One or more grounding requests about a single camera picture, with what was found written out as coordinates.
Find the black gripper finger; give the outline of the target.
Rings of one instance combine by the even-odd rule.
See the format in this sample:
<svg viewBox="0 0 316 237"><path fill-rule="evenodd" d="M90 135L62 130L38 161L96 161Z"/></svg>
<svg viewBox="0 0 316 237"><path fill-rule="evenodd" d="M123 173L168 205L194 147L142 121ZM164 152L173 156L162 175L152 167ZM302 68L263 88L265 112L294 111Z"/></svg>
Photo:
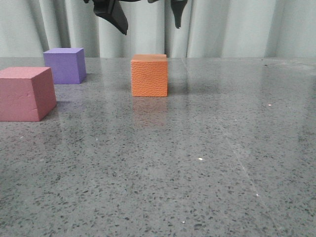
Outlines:
<svg viewBox="0 0 316 237"><path fill-rule="evenodd" d="M179 29L181 27L182 14L187 0L171 0L170 4L175 19L175 27Z"/></svg>
<svg viewBox="0 0 316 237"><path fill-rule="evenodd" d="M109 5L95 5L95 15L107 20L122 34L127 35L128 21L118 0Z"/></svg>

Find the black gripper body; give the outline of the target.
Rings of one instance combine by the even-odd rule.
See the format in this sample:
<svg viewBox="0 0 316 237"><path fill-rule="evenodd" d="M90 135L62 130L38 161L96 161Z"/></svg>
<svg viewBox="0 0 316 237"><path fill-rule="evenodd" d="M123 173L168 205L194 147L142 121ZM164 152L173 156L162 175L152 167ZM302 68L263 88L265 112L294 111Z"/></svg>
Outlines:
<svg viewBox="0 0 316 237"><path fill-rule="evenodd" d="M123 2L138 2L140 0L118 0ZM158 0L147 0L148 3L154 3ZM94 5L109 5L112 2L116 2L115 0L92 0Z"/></svg>

